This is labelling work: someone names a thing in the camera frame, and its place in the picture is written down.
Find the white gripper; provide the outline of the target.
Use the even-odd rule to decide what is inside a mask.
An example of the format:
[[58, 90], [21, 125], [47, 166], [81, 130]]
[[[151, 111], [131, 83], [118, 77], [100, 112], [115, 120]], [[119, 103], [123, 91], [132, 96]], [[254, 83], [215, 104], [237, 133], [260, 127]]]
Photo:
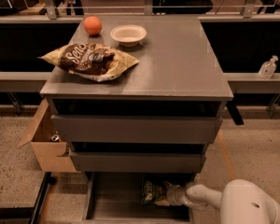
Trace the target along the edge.
[[186, 195], [186, 188], [179, 185], [173, 185], [169, 181], [163, 182], [164, 187], [167, 189], [166, 198], [160, 198], [154, 202], [157, 206], [187, 206], [189, 198]]

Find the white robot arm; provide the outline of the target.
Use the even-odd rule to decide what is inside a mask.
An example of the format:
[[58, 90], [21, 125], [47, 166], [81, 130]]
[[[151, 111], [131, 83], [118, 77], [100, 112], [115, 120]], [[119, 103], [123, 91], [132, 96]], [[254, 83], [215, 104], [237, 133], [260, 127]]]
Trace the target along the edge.
[[280, 224], [280, 204], [257, 185], [230, 181], [222, 192], [190, 182], [185, 186], [165, 183], [156, 205], [205, 210], [212, 206], [220, 213], [220, 224]]

